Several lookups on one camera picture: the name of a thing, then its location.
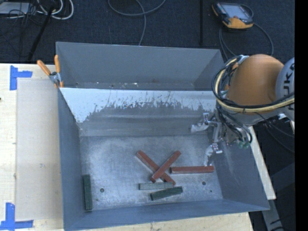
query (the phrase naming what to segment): wooden block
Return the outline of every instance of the wooden block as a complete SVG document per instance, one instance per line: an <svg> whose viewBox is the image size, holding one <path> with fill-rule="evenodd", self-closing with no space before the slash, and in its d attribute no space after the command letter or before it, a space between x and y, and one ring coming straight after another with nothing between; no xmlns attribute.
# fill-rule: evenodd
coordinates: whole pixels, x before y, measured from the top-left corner
<svg viewBox="0 0 308 231"><path fill-rule="evenodd" d="M91 178L90 175L83 175L82 178L83 178L83 189L85 196L85 209L86 211L91 211L93 208Z"/></svg>
<svg viewBox="0 0 308 231"><path fill-rule="evenodd" d="M173 188L172 182L140 183L139 190Z"/></svg>
<svg viewBox="0 0 308 231"><path fill-rule="evenodd" d="M159 166L148 157L143 151L138 151L136 156L154 173L159 169ZM160 176L160 179L166 182L172 182L175 185L175 181L167 174L164 173Z"/></svg>
<svg viewBox="0 0 308 231"><path fill-rule="evenodd" d="M150 178L151 182L156 182L158 178L161 177L162 174L177 160L177 158L181 155L180 151L176 151L170 158L167 159L166 162L152 175Z"/></svg>
<svg viewBox="0 0 308 231"><path fill-rule="evenodd" d="M214 172L214 166L170 167L171 174L202 174Z"/></svg>
<svg viewBox="0 0 308 231"><path fill-rule="evenodd" d="M170 196L178 195L183 192L182 187L173 187L173 188L168 188L164 189L161 191L153 192L150 194L151 200L157 200L157 199L162 199L162 198L167 198Z"/></svg>

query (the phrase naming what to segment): black floor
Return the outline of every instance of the black floor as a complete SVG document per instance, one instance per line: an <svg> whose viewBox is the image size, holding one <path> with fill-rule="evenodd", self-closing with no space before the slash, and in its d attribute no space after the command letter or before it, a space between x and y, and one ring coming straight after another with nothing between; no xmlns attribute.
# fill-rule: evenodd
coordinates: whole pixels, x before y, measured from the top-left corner
<svg viewBox="0 0 308 231"><path fill-rule="evenodd" d="M36 0L8 1L38 5ZM46 9L50 1L39 0ZM144 11L163 2L138 1ZM229 32L222 28L222 23L211 9L211 4L216 1L245 5L248 11L253 11L256 26L244 32ZM67 17L72 11L69 0L63 2L64 9L56 15L58 17ZM46 64L52 64L57 41L220 49L225 61L234 54L262 53L272 55L284 64L295 55L295 0L166 0L159 9L147 14L146 18L122 15L110 6L127 14L141 13L142 9L135 0L72 2L73 16L66 20L51 18L48 21L33 55L30 55L31 59L29 53L46 15L36 13L17 19L9 19L7 14L0 15L0 62L35 63L41 59ZM225 47L219 41L221 28ZM256 124L254 129L269 175L273 176L295 162L295 153L290 152L295 148L294 138L289 136L293 132L288 121L273 119L271 123L288 135L266 127L266 123ZM279 189L275 204L284 229L295 230L295 185ZM266 230L261 212L250 213L250 217L255 231Z"/></svg>

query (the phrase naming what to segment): dark green block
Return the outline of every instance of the dark green block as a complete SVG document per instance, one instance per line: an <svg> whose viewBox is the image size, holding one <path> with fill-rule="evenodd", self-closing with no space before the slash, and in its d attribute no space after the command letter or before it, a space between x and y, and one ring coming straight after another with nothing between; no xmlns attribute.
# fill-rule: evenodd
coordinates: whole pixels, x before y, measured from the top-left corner
<svg viewBox="0 0 308 231"><path fill-rule="evenodd" d="M83 175L82 178L83 178L83 189L85 194L85 208L86 211L91 211L93 208L91 178L90 175Z"/></svg>
<svg viewBox="0 0 308 231"><path fill-rule="evenodd" d="M168 188L161 191L153 192L150 194L151 200L157 200L161 198L167 198L170 196L174 196L177 194L181 194L183 192L182 187L174 187L174 188Z"/></svg>

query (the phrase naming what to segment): blue tape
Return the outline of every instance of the blue tape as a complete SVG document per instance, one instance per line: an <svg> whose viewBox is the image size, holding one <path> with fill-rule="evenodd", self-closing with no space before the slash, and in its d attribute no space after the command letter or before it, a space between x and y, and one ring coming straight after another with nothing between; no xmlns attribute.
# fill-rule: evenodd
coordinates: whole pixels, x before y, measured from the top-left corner
<svg viewBox="0 0 308 231"><path fill-rule="evenodd" d="M18 68L11 65L11 75L10 75L10 90L17 89L17 78L31 78L31 71L21 71L18 72Z"/></svg>
<svg viewBox="0 0 308 231"><path fill-rule="evenodd" d="M11 203L5 204L5 221L1 221L0 230L15 231L15 229L32 228L33 220L15 222L15 205Z"/></svg>

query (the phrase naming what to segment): wooden table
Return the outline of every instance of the wooden table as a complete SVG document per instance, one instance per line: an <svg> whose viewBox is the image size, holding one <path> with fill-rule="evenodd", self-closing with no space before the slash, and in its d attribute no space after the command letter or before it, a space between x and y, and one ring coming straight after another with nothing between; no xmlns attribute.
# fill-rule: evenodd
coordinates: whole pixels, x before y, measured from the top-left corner
<svg viewBox="0 0 308 231"><path fill-rule="evenodd" d="M11 65L18 67L18 71L28 70L33 72L32 77L27 80L18 79L17 90L9 90ZM48 67L52 72L55 71L54 65ZM43 90L36 87L40 85L44 87ZM34 220L33 227L26 230L63 230L57 117L48 118L48 114L42 116L38 112L36 116L28 117L28 126L29 129L33 130L32 135L39 139L25 138L23 142L17 137L20 134L20 130L17 131L17 128L20 127L20 124L17 124L19 109L22 107L22 109L44 108L48 110L47 106L50 105L52 97L42 95L42 92L48 90L54 93L52 89L54 89L53 84L36 64L0 64L0 217L4 216L5 203L13 203L16 208L16 221L26 220L27 218ZM27 107L30 104L29 102L23 106L23 97L18 96L18 93L26 93L26 91L33 94L31 98L33 99L31 100L32 107ZM252 151L261 180L268 199L275 199L275 192L256 135L252 128L251 131L254 137ZM28 144L26 148L23 148L23 143ZM17 149L19 148L23 148L23 152L18 152ZM18 155L20 155L18 153L26 155L22 165L19 164L20 159L17 160ZM23 180L23 177L27 178L31 184L25 185L26 181ZM99 230L252 231L253 228L248 213L239 213Z"/></svg>

